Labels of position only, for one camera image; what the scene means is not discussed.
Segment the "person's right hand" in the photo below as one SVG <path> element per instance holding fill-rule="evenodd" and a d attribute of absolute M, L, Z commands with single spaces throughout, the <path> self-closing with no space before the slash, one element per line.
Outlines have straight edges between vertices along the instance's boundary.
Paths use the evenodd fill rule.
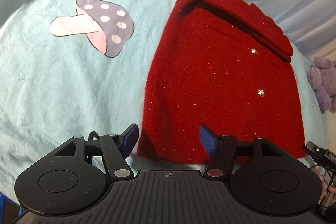
<path fill-rule="evenodd" d="M 327 196 L 328 193 L 335 194 L 336 192 L 335 186 L 329 185 L 326 182 L 325 175 L 320 175 L 319 178 L 322 182 L 322 193 L 319 199 L 322 200 L 323 198 Z"/>

